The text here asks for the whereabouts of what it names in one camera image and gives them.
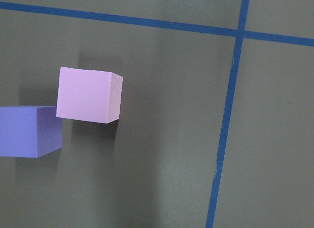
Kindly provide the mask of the pink foam block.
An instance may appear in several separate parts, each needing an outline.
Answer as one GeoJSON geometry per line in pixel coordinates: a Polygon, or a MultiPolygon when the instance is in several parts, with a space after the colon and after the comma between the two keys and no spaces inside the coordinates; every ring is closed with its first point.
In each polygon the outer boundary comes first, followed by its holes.
{"type": "Polygon", "coordinates": [[[112,72],[61,67],[56,116],[108,124],[120,117],[123,77],[112,72]]]}

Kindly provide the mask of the purple foam block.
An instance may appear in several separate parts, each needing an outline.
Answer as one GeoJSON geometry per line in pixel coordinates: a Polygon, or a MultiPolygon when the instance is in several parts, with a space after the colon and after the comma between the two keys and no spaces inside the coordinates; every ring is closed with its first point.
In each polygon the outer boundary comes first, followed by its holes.
{"type": "Polygon", "coordinates": [[[2,106],[1,157],[39,158],[62,148],[62,120],[56,106],[2,106]]]}

